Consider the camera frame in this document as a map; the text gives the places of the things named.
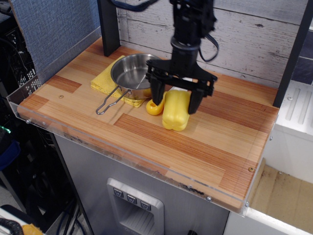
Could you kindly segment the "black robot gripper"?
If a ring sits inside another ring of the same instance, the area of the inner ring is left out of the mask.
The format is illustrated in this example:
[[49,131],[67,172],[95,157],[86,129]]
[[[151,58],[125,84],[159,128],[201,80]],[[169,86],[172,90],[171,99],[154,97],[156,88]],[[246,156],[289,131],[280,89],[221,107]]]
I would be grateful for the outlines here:
[[154,104],[159,105],[163,100],[166,85],[183,88],[191,91],[188,108],[191,115],[197,111],[203,97],[213,94],[217,77],[197,64],[197,56],[201,54],[200,44],[200,39],[194,44],[184,44],[172,37],[171,59],[147,62],[147,79],[151,85]]

